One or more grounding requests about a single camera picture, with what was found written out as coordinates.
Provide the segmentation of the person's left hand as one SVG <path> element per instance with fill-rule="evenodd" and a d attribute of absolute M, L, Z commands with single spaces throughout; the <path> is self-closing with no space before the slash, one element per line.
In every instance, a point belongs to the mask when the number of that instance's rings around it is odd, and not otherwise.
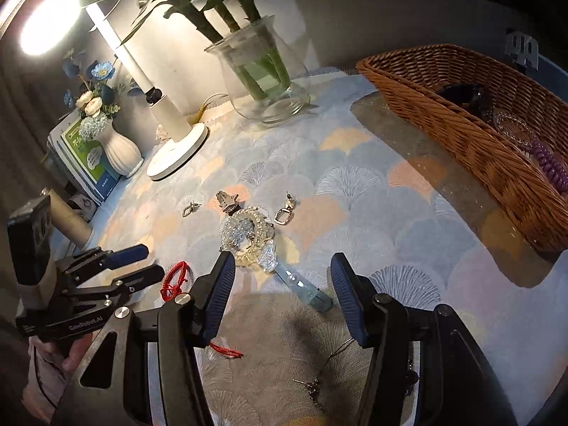
<path fill-rule="evenodd" d="M 72 340 L 69 350 L 62 350 L 56 342 L 42 342 L 36 335 L 29 337 L 31 346 L 45 361 L 51 362 L 62 371 L 74 372 L 92 344 L 93 333 Z"/>

